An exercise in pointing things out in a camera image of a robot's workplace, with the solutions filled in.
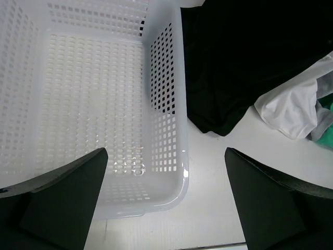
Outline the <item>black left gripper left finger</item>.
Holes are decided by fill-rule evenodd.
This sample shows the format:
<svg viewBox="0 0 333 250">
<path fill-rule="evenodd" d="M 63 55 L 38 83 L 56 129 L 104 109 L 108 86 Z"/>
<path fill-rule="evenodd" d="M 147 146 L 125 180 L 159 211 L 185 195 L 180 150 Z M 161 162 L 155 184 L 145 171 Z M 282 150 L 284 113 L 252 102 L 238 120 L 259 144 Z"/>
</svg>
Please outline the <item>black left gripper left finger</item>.
<svg viewBox="0 0 333 250">
<path fill-rule="evenodd" d="M 1 189 L 1 249 L 83 249 L 105 176 L 105 148 Z"/>
</svg>

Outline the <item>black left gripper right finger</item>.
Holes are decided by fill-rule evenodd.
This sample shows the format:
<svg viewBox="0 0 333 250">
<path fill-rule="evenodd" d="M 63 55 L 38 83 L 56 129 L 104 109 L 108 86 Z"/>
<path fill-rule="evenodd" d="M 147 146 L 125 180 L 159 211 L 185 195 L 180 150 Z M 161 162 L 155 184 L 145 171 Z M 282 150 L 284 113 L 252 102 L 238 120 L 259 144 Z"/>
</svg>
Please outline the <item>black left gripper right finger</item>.
<svg viewBox="0 0 333 250">
<path fill-rule="evenodd" d="M 332 189 L 234 148 L 224 158 L 248 249 L 332 249 Z"/>
</svg>

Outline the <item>white tank top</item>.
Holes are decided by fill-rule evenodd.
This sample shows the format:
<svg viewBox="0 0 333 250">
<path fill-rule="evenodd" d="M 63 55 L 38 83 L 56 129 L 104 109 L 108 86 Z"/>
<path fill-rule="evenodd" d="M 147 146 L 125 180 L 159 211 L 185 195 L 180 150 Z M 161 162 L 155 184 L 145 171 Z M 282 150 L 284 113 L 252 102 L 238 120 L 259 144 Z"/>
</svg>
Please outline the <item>white tank top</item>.
<svg viewBox="0 0 333 250">
<path fill-rule="evenodd" d="M 318 125 L 317 79 L 332 71 L 328 54 L 315 64 L 260 96 L 254 103 L 262 120 L 286 137 L 304 139 Z"/>
</svg>

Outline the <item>black tank top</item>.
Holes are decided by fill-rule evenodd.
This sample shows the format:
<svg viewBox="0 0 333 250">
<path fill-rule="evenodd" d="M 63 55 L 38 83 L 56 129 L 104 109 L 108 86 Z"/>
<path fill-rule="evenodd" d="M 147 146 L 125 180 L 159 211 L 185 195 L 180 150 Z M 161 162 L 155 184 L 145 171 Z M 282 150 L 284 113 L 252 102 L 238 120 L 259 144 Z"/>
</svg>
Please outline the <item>black tank top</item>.
<svg viewBox="0 0 333 250">
<path fill-rule="evenodd" d="M 332 1 L 205 1 L 182 8 L 187 115 L 228 135 L 263 94 L 332 52 Z"/>
</svg>

